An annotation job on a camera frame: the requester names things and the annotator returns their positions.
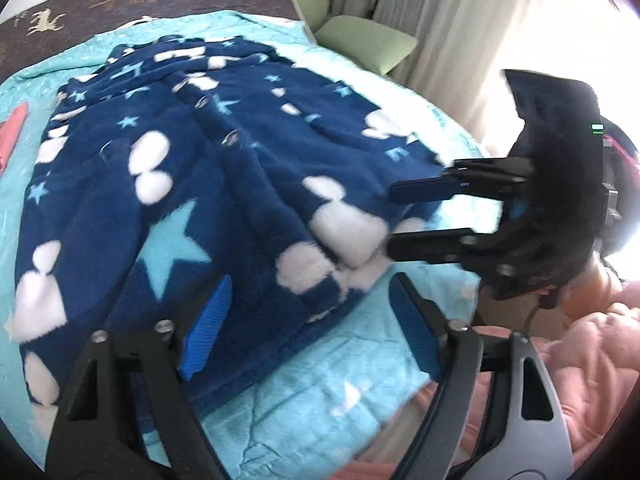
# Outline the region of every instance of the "metal screw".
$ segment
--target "metal screw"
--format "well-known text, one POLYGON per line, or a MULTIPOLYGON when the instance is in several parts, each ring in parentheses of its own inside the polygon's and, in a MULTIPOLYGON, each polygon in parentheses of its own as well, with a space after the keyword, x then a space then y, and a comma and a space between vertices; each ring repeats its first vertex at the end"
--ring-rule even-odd
POLYGON ((460 243, 463 245, 475 245, 478 243, 478 237, 473 235, 465 235, 460 237, 460 243))
POLYGON ((91 334, 91 342, 92 343, 103 343, 107 341, 109 338, 109 334, 106 330, 97 330, 96 332, 91 334))
POLYGON ((498 265, 496 270, 501 276, 514 276, 516 273, 516 269, 508 264, 498 265))
POLYGON ((156 323, 156 332, 159 334, 170 334, 174 331, 174 322, 170 319, 163 319, 156 323))
POLYGON ((233 130, 228 136, 222 139, 223 146, 233 146, 236 142, 240 140, 240 132, 238 130, 233 130))
POLYGON ((447 321, 447 326, 454 332, 464 332, 469 328, 469 325, 461 319, 449 319, 447 321))

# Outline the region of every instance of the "red object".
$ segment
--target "red object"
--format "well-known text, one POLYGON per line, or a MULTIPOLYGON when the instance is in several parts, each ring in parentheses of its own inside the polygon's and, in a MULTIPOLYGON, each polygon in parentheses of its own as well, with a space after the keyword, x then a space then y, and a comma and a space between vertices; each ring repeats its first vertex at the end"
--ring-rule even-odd
POLYGON ((2 126, 0 126, 0 175, 4 173, 9 157, 14 151, 15 143, 18 141, 22 124, 29 113, 29 104, 22 103, 9 116, 2 126))

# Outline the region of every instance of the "deer print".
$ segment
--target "deer print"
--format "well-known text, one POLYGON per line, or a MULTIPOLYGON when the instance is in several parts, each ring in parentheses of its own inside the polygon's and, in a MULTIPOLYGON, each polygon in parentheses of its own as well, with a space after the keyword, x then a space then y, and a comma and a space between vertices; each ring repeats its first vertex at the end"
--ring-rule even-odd
POLYGON ((27 32, 27 36, 33 34, 34 32, 45 32, 46 30, 60 30, 64 28, 64 25, 57 25, 56 23, 62 16, 66 16, 66 14, 59 14, 53 20, 49 21, 51 17, 51 9, 44 9, 40 12, 33 13, 33 19, 30 23, 35 23, 33 27, 29 27, 30 32, 27 32))

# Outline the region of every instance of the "blue gripper pad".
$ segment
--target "blue gripper pad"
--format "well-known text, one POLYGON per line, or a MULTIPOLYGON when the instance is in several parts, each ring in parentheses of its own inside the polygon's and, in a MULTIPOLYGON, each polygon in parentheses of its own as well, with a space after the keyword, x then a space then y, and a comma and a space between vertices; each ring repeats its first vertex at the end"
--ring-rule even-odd
POLYGON ((438 381, 443 371, 438 359, 438 341, 397 276, 389 282, 389 303, 418 368, 438 381))
POLYGON ((225 275, 206 301, 191 331, 184 338, 178 373, 186 380, 204 368, 213 343, 231 306, 231 277, 225 275))

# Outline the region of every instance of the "white polka dot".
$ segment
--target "white polka dot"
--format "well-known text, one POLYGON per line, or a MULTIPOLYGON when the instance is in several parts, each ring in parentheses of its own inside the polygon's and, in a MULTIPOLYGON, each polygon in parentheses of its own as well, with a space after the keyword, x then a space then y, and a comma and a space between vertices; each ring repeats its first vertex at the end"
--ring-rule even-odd
POLYGON ((389 136, 408 137, 412 134, 410 130, 397 124, 381 109, 375 110, 365 117, 368 128, 362 134, 372 139, 388 139, 389 136))
POLYGON ((345 269, 342 273, 346 277, 349 288, 356 288, 363 292, 368 292, 377 280, 380 279, 389 268, 392 261, 385 256, 383 251, 378 251, 363 266, 357 269, 345 269))
POLYGON ((59 128, 53 128, 53 130, 49 130, 47 134, 51 139, 57 139, 66 134, 66 131, 69 129, 69 125, 65 124, 64 126, 60 126, 59 128))
POLYGON ((160 202, 171 191, 174 181, 164 171, 145 171, 136 179, 136 196, 145 205, 160 202))
POLYGON ((233 38, 233 36, 227 36, 226 38, 207 38, 204 41, 206 41, 207 43, 219 43, 220 41, 229 41, 233 38))
POLYGON ((194 59, 195 57, 202 56, 207 47, 205 46, 195 46, 193 48, 180 48, 177 50, 167 50, 165 52, 159 52, 155 54, 154 61, 166 61, 167 59, 171 59, 172 57, 191 57, 194 59))
POLYGON ((36 164, 49 164, 58 156, 60 150, 64 148, 68 137, 60 137, 58 139, 45 140, 38 150, 36 156, 36 164))
POLYGON ((31 397, 40 404, 53 404, 58 399, 60 388, 49 369, 33 352, 27 352, 24 358, 24 379, 31 397))
POLYGON ((81 106, 76 108, 75 110, 71 110, 70 112, 65 112, 63 114, 54 115, 51 120, 52 121, 68 121, 69 119, 75 117, 78 114, 81 114, 86 110, 86 106, 81 106))
POLYGON ((65 307, 55 277, 28 270, 15 289, 15 313, 4 328, 19 344, 66 324, 65 307))
POLYGON ((207 67, 211 70, 217 68, 224 68, 226 66, 226 59, 224 56, 211 56, 207 61, 207 67))
POLYGON ((284 103, 280 109, 289 115, 300 115, 300 110, 298 110, 294 105, 292 105, 291 103, 284 103))
POLYGON ((131 147, 129 173, 137 175, 154 170, 169 153, 169 145, 167 136, 157 130, 142 135, 131 147))
POLYGON ((189 84, 197 86, 200 90, 213 90, 218 86, 218 81, 207 76, 190 77, 189 84))
POLYGON ((89 79, 96 77, 97 74, 77 75, 74 79, 77 79, 81 83, 86 83, 89 79))
POLYGON ((353 269, 364 265, 389 234, 382 218, 337 200, 321 205, 309 228, 353 269))
POLYGON ((322 282, 334 270, 334 264, 311 242, 297 242, 276 261, 278 284, 294 294, 303 294, 322 282))
POLYGON ((211 56, 207 61, 207 67, 209 67, 210 70, 224 68, 227 61, 238 61, 239 59, 239 57, 232 56, 211 56))
POLYGON ((62 243, 60 240, 51 240, 36 247, 33 251, 33 266, 44 274, 49 274, 56 264, 62 243))
POLYGON ((424 220, 422 218, 407 218, 402 220, 394 229, 397 233, 416 233, 424 231, 424 220))
POLYGON ((33 420, 36 428, 40 434, 47 440, 51 437, 51 431, 53 430, 53 423, 56 420, 58 414, 57 406, 41 406, 39 404, 31 403, 31 413, 33 413, 33 420))
POLYGON ((330 176, 308 176, 304 178, 302 185, 314 195, 327 200, 342 200, 347 195, 344 186, 330 176))

